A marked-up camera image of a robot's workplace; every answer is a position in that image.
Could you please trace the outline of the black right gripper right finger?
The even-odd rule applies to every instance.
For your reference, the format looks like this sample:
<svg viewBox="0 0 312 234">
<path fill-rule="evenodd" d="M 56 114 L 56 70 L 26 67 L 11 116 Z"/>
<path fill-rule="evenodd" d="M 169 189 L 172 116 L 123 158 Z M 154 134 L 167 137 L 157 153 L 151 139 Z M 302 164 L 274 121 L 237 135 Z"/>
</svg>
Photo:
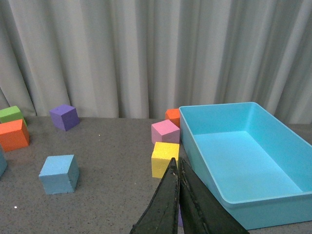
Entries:
<svg viewBox="0 0 312 234">
<path fill-rule="evenodd" d="M 186 234 L 247 234 L 229 214 L 190 165 L 179 160 L 180 210 Z"/>
</svg>

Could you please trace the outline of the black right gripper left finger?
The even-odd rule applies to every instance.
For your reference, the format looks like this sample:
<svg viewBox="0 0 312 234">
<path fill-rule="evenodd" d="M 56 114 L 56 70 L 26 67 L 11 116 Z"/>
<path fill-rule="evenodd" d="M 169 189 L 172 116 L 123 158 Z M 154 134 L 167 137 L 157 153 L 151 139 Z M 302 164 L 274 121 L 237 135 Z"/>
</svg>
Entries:
<svg viewBox="0 0 312 234">
<path fill-rule="evenodd" d="M 132 234 L 176 234 L 178 231 L 180 179 L 175 158 L 167 169 Z"/>
</svg>

